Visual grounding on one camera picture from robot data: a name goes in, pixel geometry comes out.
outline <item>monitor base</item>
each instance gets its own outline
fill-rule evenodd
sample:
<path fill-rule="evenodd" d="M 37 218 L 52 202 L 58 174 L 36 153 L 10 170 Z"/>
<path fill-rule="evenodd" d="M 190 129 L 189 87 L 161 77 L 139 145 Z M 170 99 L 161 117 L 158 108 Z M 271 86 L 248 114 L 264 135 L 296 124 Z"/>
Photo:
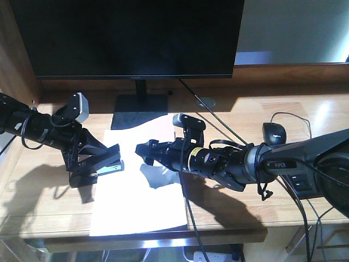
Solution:
<path fill-rule="evenodd" d="M 145 99 L 139 99 L 137 95 L 120 95 L 116 100 L 110 129 L 137 127 L 167 113 L 167 95 L 146 95 Z"/>

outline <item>monitor stand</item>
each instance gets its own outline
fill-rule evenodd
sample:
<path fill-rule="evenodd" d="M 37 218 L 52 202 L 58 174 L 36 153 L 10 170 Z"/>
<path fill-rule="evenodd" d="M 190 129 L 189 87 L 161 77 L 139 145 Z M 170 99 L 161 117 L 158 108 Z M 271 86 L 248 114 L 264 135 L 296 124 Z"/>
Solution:
<path fill-rule="evenodd" d="M 117 97 L 111 129 L 136 127 L 167 113 L 167 95 L 149 95 L 146 81 L 136 80 L 136 95 L 123 94 Z"/>

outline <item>wall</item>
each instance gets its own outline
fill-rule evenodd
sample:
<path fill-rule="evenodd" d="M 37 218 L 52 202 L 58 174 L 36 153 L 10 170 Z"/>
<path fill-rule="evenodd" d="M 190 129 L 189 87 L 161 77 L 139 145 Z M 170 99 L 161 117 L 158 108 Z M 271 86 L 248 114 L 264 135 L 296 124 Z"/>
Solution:
<path fill-rule="evenodd" d="M 236 64 L 345 62 L 349 1 L 245 0 Z"/>

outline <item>cable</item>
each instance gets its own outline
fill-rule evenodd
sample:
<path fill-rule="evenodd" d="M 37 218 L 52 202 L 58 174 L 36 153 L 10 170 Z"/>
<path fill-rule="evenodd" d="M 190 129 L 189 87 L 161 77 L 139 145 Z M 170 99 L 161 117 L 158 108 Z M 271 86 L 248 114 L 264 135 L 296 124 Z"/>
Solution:
<path fill-rule="evenodd" d="M 15 140 L 16 138 L 16 135 L 14 135 L 10 141 L 7 142 L 7 144 L 4 146 L 4 148 L 1 150 L 0 152 L 0 156 L 5 152 L 5 150 L 9 147 L 9 145 L 11 145 L 12 141 Z"/>
<path fill-rule="evenodd" d="M 184 247 L 182 247 L 182 248 L 183 248 L 183 257 L 184 257 L 184 259 L 186 261 L 188 261 L 188 262 L 194 262 L 194 260 L 190 260 L 189 258 L 186 257 Z"/>
<path fill-rule="evenodd" d="M 284 184 L 281 183 L 281 181 L 277 178 L 276 180 L 282 185 L 282 187 L 288 192 L 290 197 L 293 199 L 293 201 L 296 203 L 304 223 L 304 232 L 305 232 L 305 248 L 306 248 L 306 260 L 307 262 L 311 262 L 311 256 L 310 256 L 310 241 L 309 241 L 309 227 L 308 227 L 308 219 L 306 217 L 305 209 L 300 201 L 299 197 L 289 184 L 289 182 L 281 176 L 281 179 L 283 180 Z"/>
<path fill-rule="evenodd" d="M 105 250 L 103 250 L 103 253 L 102 253 L 102 262 L 107 262 L 108 260 L 108 257 L 109 257 L 109 253 L 110 253 L 110 250 L 107 250 L 105 252 Z"/>
<path fill-rule="evenodd" d="M 151 252 L 151 248 L 147 248 L 146 253 L 144 254 L 144 257 L 141 262 L 145 262 L 147 257 L 149 256 L 149 253 Z"/>
<path fill-rule="evenodd" d="M 49 121 L 50 121 L 50 124 L 51 124 L 53 127 L 67 127 L 67 126 L 70 126 L 70 125 L 71 125 L 71 123 L 63 124 L 63 125 L 61 125 L 61 126 L 58 125 L 58 124 L 55 124 L 55 123 L 53 122 L 52 117 L 53 117 L 53 115 L 52 115 L 52 116 L 49 115 Z"/>
<path fill-rule="evenodd" d="M 317 238 L 317 228 L 320 225 L 320 243 L 321 243 L 321 251 L 322 251 L 322 257 L 323 260 L 326 262 L 326 256 L 325 256 L 325 252 L 324 252 L 324 248 L 323 248 L 323 229 L 322 229 L 322 222 L 321 222 L 321 218 L 326 215 L 329 211 L 331 211 L 334 207 L 330 207 L 328 210 L 326 210 L 321 216 L 318 215 L 316 209 L 314 208 L 314 206 L 312 205 L 312 203 L 310 202 L 309 199 L 307 199 L 309 205 L 311 206 L 311 208 L 313 209 L 313 211 L 315 212 L 315 215 L 317 217 L 317 221 L 316 221 L 316 226 L 315 226 L 315 234 L 314 234 L 314 242 L 312 244 L 312 249 L 311 249 L 311 254 L 310 254 L 310 259 L 312 259 L 312 256 L 314 254 L 314 249 L 315 249 L 315 244 L 316 244 L 316 238 Z"/>
<path fill-rule="evenodd" d="M 220 122 L 226 129 L 229 130 L 230 133 L 232 133 L 236 138 L 238 138 L 242 143 L 247 145 L 248 143 L 243 140 L 237 133 L 235 133 L 230 127 L 228 127 L 195 93 L 193 90 L 190 89 L 190 87 L 182 80 L 178 79 L 179 82 L 181 82 L 187 89 L 188 91 L 213 115 L 218 122 Z"/>
<path fill-rule="evenodd" d="M 27 149 L 31 149 L 31 150 L 37 150 L 37 149 L 40 149 L 42 148 L 42 146 L 44 145 L 44 143 L 40 144 L 39 146 L 37 147 L 29 147 L 27 144 L 26 144 L 26 141 L 25 141 L 25 135 L 26 135 L 26 130 L 27 130 L 27 126 L 28 126 L 28 123 L 29 121 L 32 119 L 33 116 L 35 116 L 38 111 L 36 108 L 31 108 L 31 110 L 33 111 L 32 114 L 30 114 L 23 122 L 22 124 L 22 128 L 21 128 L 21 141 L 22 141 L 22 145 L 27 148 Z"/>
<path fill-rule="evenodd" d="M 310 139 L 312 138 L 310 121 L 309 121 L 308 119 L 303 118 L 303 117 L 300 117 L 300 116 L 297 116 L 296 114 L 289 113 L 289 112 L 276 112 L 276 113 L 273 114 L 272 118 L 270 119 L 270 122 L 272 123 L 272 122 L 273 122 L 274 116 L 279 115 L 279 114 L 291 115 L 291 116 L 295 116 L 295 117 L 298 117 L 299 119 L 303 120 L 303 121 L 306 123 L 306 125 L 308 126 L 308 130 L 309 130 L 309 134 L 310 134 Z"/>
<path fill-rule="evenodd" d="M 273 195 L 272 191 L 267 190 L 268 183 L 265 183 L 263 188 L 262 188 L 261 175 L 259 172 L 259 165 L 257 165 L 258 155 L 260 154 L 262 147 L 265 145 L 266 145 L 266 143 L 261 143 L 260 145 L 257 146 L 257 150 L 256 150 L 256 154 L 255 154 L 255 162 L 254 162 L 256 182 L 257 182 L 257 192 L 258 192 L 258 195 L 261 196 L 262 201 L 265 201 L 266 199 L 270 198 Z"/>
<path fill-rule="evenodd" d="M 200 246 L 200 249 L 203 253 L 203 256 L 205 257 L 206 259 L 206 262 L 209 262 L 209 259 L 208 259 L 208 256 L 204 250 L 204 247 L 203 247 L 203 244 L 201 242 L 201 238 L 200 238 L 200 235 L 197 231 L 197 227 L 196 227 L 196 223 L 195 223 L 195 220 L 194 220 L 194 215 L 192 214 L 192 210 L 191 210 L 191 206 L 190 206 L 190 202 L 189 202 L 189 198 L 188 198 L 188 192 L 186 191 L 186 186 L 185 186 L 185 182 L 184 182 L 184 176 L 183 176 L 183 158 L 184 158 L 184 145 L 185 145 L 185 142 L 186 142 L 186 138 L 183 139 L 183 145 L 182 145 L 182 149 L 180 151 L 180 172 L 179 172 L 179 179 L 180 179 L 180 184 L 182 185 L 182 191 L 183 191 L 183 194 L 184 194 L 184 198 L 185 198 L 185 202 L 186 202 L 186 205 L 188 207 L 188 210 L 189 210 L 189 215 L 190 215 L 190 219 L 191 219 L 191 222 L 192 222 L 192 226 L 194 228 L 194 232 L 195 232 L 195 236 L 196 236 L 196 239 L 197 239 L 197 242 L 198 242 L 198 245 Z"/>

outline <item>monitor screen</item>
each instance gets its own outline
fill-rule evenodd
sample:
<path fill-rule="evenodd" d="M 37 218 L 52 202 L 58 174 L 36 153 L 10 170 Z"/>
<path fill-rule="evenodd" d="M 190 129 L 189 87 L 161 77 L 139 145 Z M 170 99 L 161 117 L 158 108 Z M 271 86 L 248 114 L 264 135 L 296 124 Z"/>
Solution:
<path fill-rule="evenodd" d="M 243 0 L 10 0 L 40 79 L 230 78 Z"/>

